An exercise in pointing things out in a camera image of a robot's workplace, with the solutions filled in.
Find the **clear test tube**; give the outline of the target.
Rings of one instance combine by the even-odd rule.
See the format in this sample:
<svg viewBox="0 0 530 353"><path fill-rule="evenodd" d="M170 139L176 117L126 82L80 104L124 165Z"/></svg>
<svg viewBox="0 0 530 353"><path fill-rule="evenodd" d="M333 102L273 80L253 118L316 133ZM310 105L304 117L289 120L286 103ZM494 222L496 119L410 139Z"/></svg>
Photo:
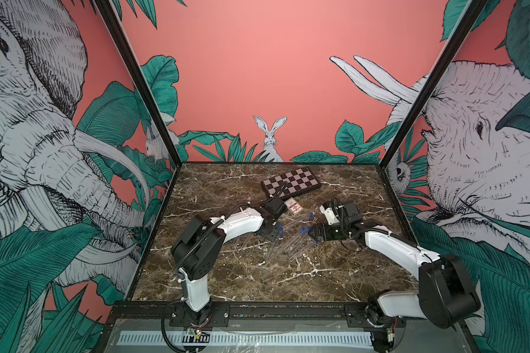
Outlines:
<svg viewBox="0 0 530 353"><path fill-rule="evenodd" d="M244 240L244 243L242 244L240 250L243 250L244 248L247 247L247 244L249 244L249 242L253 239L254 237L254 234L253 233L250 233L247 238Z"/></svg>

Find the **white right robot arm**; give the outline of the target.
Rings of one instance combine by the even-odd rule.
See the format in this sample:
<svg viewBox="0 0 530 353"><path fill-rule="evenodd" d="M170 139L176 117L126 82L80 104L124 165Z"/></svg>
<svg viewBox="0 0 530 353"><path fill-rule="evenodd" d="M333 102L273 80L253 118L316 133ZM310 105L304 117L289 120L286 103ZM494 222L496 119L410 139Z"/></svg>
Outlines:
<svg viewBox="0 0 530 353"><path fill-rule="evenodd" d="M461 258L404 240L388 227L365 219L353 202L343 204L334 198L319 210L326 222L309 230L314 241L355 241L389 258L418 281L416 290L383 291L370 299L365 315L371 326L389 327L405 317L447 329L481 309L476 285Z"/></svg>

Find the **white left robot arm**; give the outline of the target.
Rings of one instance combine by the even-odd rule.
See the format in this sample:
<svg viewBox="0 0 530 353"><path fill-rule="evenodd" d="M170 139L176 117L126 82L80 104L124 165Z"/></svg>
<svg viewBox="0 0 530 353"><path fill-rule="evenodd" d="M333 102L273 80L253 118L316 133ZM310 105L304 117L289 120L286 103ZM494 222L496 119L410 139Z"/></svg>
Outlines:
<svg viewBox="0 0 530 353"><path fill-rule="evenodd" d="M258 204L238 204L223 216L194 216L172 247L174 274L182 286L186 307L199 313L211 302L208 274L224 244L250 233L276 240L281 233L278 219L286 211L282 199L270 197Z"/></svg>

